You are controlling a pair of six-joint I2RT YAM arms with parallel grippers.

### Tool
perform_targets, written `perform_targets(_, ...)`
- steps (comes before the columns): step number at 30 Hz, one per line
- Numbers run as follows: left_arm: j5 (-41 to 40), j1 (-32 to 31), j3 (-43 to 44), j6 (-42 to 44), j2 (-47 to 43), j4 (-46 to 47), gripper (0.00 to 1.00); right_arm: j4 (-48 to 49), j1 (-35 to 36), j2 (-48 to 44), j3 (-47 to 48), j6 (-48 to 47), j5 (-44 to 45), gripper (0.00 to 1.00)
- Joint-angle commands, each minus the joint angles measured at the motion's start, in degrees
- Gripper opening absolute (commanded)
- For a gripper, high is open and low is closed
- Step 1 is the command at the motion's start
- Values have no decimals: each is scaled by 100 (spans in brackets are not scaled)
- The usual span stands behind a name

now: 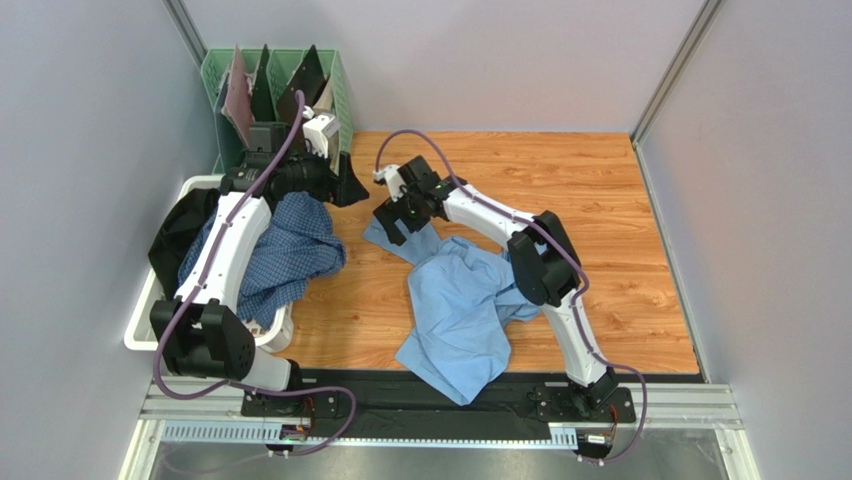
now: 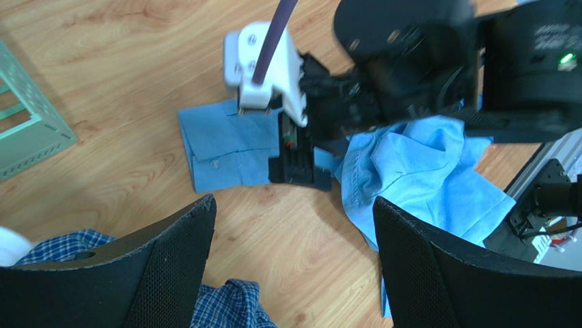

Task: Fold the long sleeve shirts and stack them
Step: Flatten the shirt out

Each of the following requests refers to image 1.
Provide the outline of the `light blue long sleeve shirt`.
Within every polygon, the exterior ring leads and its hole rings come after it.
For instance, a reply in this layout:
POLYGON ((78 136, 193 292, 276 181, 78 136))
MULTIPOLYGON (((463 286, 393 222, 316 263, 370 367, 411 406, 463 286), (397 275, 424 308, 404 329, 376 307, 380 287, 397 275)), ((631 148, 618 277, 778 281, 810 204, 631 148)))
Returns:
POLYGON ((453 403, 472 403, 508 366, 506 326, 541 312, 516 286, 507 257, 459 236, 442 238, 432 226, 395 245, 372 220, 362 237, 412 266, 414 325, 396 361, 453 403))

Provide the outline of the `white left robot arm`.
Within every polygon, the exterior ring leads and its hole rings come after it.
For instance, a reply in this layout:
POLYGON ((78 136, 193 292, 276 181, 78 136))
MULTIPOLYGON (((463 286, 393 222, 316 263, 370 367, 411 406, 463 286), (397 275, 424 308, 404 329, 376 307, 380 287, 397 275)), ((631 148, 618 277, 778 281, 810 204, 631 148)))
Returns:
POLYGON ((271 330, 281 309, 308 282, 339 272, 345 250, 334 235, 330 206, 366 200, 346 153, 332 154, 337 118, 322 113, 300 129, 302 147, 280 123, 251 127, 244 162, 222 178, 218 203, 180 270, 176 292, 155 302, 150 323, 158 341, 157 374, 211 378, 250 390, 286 391, 296 365, 280 353, 291 341, 259 345, 250 330, 271 330))

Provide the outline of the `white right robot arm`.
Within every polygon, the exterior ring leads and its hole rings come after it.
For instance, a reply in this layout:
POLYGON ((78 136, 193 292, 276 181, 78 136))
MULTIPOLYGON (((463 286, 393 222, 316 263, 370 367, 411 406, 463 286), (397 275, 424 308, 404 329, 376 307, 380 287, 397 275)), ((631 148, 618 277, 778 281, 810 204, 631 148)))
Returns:
POLYGON ((611 367, 591 332, 582 304, 586 276, 559 217, 504 205, 466 181, 441 177, 421 156, 403 165, 377 167, 374 183, 389 197, 374 211, 395 245, 405 243, 434 218, 464 225, 500 245, 507 253, 521 294, 541 307, 559 344, 576 407, 602 410, 618 388, 611 367))

